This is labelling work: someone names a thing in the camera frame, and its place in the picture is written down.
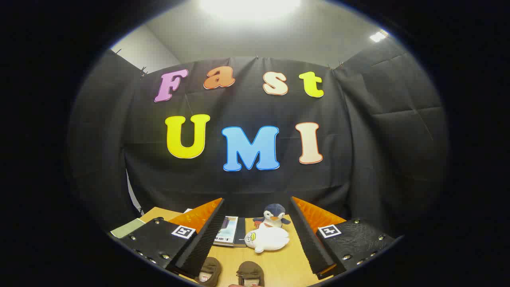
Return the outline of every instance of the book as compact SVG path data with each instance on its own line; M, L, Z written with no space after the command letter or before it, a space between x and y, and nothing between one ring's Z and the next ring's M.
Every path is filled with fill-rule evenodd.
M237 216L225 216L222 228L219 230L213 245L234 246L234 237L238 223Z
M244 237L246 236L246 223L244 217L238 218L236 235L234 236L234 247L246 247Z
M129 233L135 231L136 229L140 228L144 224L145 222L137 218L120 227L115 228L114 230L110 231L110 233L117 238L122 238L128 235Z

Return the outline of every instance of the yellow letter u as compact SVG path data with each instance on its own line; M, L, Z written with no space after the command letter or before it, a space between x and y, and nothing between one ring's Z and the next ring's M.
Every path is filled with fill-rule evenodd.
M167 126L166 147L178 158L194 158L199 156L206 146L206 123L211 119L206 114L196 114L191 117L195 123L195 140L193 145L186 148L181 144L181 126L186 121L183 116L171 116L165 120Z

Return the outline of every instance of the white seal plush toy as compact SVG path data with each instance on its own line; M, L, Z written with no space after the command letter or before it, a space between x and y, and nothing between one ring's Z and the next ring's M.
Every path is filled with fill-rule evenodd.
M248 232L244 238L246 246L256 253L264 250L278 250L289 243L289 234L279 227L259 228Z

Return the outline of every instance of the ceiling light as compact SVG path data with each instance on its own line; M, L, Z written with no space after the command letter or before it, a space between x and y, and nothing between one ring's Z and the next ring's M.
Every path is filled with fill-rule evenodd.
M370 36L370 39L371 39L372 41L376 42L376 43L377 43L377 42L379 42L379 41L381 41L381 40L383 40L384 38L386 38L387 33L384 33L384 34L383 34L382 32L383 32L383 31L381 30L381 31L379 31L379 32L375 33L374 35Z
M299 7L300 0L201 0L201 8L217 16L229 20L264 20L276 18Z

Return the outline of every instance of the white wall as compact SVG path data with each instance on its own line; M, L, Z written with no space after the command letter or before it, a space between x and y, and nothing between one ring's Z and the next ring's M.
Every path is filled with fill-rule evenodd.
M118 55L139 69L146 66L146 73L180 64L146 25L127 34L110 49L114 52L122 49Z

